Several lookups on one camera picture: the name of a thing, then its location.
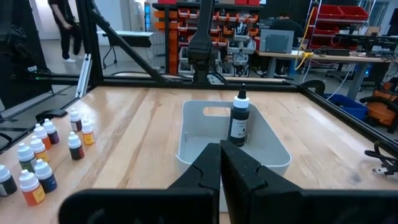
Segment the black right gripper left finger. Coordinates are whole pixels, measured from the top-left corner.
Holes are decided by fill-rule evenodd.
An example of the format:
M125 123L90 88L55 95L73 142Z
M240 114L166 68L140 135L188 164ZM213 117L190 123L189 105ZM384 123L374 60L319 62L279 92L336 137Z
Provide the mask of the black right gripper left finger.
M221 148L209 143L166 189L86 189L67 197L59 224L218 224Z

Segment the grey plastic bin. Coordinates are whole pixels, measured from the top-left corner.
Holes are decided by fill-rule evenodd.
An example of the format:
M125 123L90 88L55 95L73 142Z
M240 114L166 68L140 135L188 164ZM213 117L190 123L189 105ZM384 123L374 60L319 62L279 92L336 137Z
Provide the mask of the grey plastic bin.
M184 173L209 143L227 139L228 115L206 115L204 109L229 110L228 101L186 101L182 106L182 128L179 149L176 154L178 169ZM292 156L281 143L258 108L249 105L249 121L246 142L241 148L261 164L283 176Z

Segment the large black cap coloring bottle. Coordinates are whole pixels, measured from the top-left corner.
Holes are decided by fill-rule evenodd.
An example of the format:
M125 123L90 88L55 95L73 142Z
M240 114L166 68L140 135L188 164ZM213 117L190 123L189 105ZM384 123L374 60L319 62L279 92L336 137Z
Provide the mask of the large black cap coloring bottle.
M228 141L241 147L246 140L246 131L249 119L249 98L246 96L246 86L243 83L238 95L234 97L230 109Z

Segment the small orange dropper bottle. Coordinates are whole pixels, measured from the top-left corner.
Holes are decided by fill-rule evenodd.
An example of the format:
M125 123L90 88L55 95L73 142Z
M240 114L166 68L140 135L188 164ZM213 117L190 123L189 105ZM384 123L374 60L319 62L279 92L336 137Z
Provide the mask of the small orange dropper bottle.
M45 148L45 144L37 136L32 136L30 148L34 152L36 159L42 159L44 162L48 162L50 160L47 150Z
M46 150L50 150L52 147L52 143L50 142L50 138L43 126L39 123L35 125L34 134L44 143Z
M36 206L45 200L44 189L34 173L22 170L19 183L28 206Z
M91 145L95 143L94 129L90 121L84 120L82 122L81 132L83 135L83 142L85 145Z

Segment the small black dropper bottle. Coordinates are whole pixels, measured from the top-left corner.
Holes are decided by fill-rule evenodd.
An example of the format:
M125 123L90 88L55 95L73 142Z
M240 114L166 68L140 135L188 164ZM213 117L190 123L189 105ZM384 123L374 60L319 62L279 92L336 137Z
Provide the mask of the small black dropper bottle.
M53 174L52 168L42 159L38 159L34 166L35 176L38 178L44 192L50 193L57 188L57 181Z
M70 132L68 136L68 147L70 150L71 157L74 161L84 158L85 153L83 151L79 136L75 132Z

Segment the small maroon dropper bottle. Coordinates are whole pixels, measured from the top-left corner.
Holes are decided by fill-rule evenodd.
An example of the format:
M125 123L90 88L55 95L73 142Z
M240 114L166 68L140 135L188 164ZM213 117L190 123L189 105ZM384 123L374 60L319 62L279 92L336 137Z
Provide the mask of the small maroon dropper bottle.
M76 110L75 108L72 108L70 111L70 124L72 127L72 131L74 131L74 132L81 131L82 123L81 123L80 112L78 110Z

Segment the small dark purple dropper bottle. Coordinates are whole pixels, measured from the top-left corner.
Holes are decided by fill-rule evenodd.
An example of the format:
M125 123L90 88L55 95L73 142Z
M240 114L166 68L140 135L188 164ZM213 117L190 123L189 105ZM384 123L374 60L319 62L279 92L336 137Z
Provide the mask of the small dark purple dropper bottle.
M55 125L53 124L53 122L51 122L51 120L49 120L48 118L45 118L43 127L47 132L47 135L50 139L51 144L59 143L58 132L57 132L57 129L56 129Z

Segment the small dark green dropper bottle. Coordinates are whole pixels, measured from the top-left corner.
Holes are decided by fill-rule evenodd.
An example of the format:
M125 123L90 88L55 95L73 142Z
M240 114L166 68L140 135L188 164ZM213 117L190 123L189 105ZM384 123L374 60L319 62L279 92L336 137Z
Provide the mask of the small dark green dropper bottle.
M22 170L35 172L34 167L37 163L37 160L33 150L29 146L25 145L24 143L20 143L17 149L17 157Z

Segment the blue plastic bin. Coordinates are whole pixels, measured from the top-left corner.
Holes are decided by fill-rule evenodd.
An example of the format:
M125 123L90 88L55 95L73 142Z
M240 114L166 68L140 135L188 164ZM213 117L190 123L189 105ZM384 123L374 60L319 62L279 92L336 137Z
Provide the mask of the blue plastic bin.
M347 112L351 116L363 121L367 115L368 109L344 95L340 94L324 94L323 97L335 106L340 107L343 111Z

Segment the orange black vacuum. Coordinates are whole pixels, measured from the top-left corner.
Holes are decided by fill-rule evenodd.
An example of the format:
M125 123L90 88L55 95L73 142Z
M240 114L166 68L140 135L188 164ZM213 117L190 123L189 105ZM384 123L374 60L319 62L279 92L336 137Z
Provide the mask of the orange black vacuum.
M365 122L370 126L382 125L394 134L398 128L398 78L378 84L371 96L359 100L368 109Z

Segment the shelf rack orange bins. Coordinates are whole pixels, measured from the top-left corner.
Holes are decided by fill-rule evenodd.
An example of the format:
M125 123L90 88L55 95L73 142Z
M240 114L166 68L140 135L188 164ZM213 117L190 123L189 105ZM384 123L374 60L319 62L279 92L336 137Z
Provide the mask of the shelf rack orange bins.
M218 73L248 77L251 55L257 49L259 0L214 0L210 26ZM159 0L153 3L155 28L168 35L167 68L172 75L190 76L187 50L197 31L200 0Z

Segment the white table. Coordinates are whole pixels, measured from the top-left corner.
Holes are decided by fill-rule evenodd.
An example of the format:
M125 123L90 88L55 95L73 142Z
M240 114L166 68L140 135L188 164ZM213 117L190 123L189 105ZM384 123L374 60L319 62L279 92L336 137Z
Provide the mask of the white table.
M125 31L119 30L116 32L117 35L122 37L131 47L150 47L150 36L152 36L153 32L138 32L138 31ZM97 35L99 37L100 45L112 45L109 42L108 35L105 31L98 31Z

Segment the person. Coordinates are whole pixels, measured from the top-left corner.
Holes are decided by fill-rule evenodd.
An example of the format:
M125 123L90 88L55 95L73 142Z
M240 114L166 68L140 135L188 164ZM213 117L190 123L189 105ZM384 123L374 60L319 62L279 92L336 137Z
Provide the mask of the person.
M302 38L304 35L303 27L298 22L291 20L289 15L284 12L279 14L279 19L271 24L270 29L293 31L294 38L292 47L295 48L299 46L299 38ZM282 71L282 69L287 67L289 64L290 62L288 60L276 60L275 74L280 77L286 77L287 75Z
M47 0L47 2L60 32L62 58L65 62L75 62L69 54L70 39L73 39L73 54L75 57L79 57L82 36L69 2L68 0Z

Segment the shelf rack red bins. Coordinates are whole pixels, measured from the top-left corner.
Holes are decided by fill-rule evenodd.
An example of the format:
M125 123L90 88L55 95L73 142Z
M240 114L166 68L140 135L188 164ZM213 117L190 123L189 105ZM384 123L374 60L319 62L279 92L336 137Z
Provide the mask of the shelf rack red bins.
M309 19L308 40L309 49L329 47L333 49L355 50L356 44L351 44L347 38L338 34L357 34L357 28L368 21L369 14L361 6L339 6L320 4L313 6Z

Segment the large black panel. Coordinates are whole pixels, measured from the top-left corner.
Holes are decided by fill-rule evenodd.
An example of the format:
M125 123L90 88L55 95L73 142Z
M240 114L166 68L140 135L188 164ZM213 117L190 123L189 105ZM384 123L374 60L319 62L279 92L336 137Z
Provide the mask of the large black panel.
M48 83L29 83L47 69L29 0L0 0L0 102L5 109L52 90Z

